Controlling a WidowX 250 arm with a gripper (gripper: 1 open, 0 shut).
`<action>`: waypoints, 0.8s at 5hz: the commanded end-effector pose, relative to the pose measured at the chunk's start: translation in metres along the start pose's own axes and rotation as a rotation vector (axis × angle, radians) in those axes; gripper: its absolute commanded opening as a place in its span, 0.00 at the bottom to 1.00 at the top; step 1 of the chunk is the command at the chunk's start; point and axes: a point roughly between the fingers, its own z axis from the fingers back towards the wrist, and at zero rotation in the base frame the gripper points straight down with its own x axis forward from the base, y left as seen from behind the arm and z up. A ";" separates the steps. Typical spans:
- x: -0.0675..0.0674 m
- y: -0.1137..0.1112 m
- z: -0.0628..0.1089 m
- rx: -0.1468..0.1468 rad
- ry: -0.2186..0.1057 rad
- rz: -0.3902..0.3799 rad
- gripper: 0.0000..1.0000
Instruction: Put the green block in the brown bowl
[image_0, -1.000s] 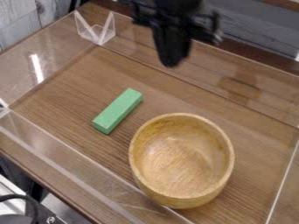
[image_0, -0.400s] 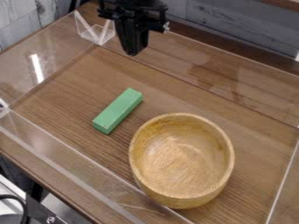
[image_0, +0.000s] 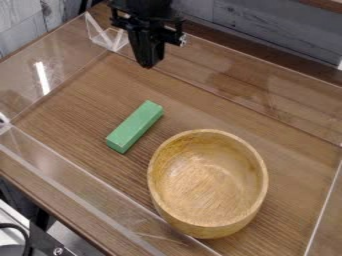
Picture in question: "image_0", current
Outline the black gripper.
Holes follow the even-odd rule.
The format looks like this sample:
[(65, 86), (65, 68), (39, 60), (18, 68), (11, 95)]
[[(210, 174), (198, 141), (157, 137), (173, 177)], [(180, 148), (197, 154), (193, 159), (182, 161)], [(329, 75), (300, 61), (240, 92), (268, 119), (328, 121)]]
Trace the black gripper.
[(144, 68), (165, 58), (165, 42), (186, 44), (185, 18), (173, 8), (173, 0), (109, 0), (112, 23), (129, 32), (134, 55)]

